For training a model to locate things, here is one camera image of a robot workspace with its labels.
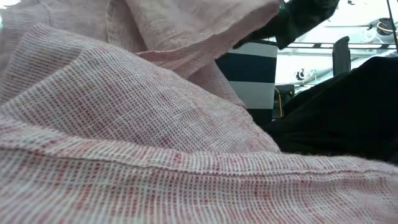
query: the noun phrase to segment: pink woven fabric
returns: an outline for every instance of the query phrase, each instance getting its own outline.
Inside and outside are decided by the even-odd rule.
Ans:
[[[91,18],[86,3],[70,4],[68,11],[57,4],[72,1],[39,2],[35,18],[43,16],[43,6],[53,19],[63,13],[81,18],[23,23],[17,15],[33,15],[33,1],[2,14],[3,223],[398,221],[396,167],[282,154],[232,93],[212,84],[227,84],[213,59],[228,47],[207,48],[226,44],[218,31],[228,33],[245,24],[248,9],[262,11],[272,3],[112,1],[95,8],[104,10],[103,25],[83,19]],[[175,15],[177,8],[201,15],[188,10],[201,4],[230,6],[231,14],[219,14],[224,30],[204,22],[212,28],[198,28],[202,37],[164,35],[168,41],[160,44],[152,34],[161,28],[143,19],[148,12],[147,18],[163,21],[151,10],[159,2],[175,5]],[[132,8],[130,17],[113,16],[112,10],[124,15]],[[178,24],[170,17],[168,26]],[[207,14],[197,19],[203,17],[216,24]]]

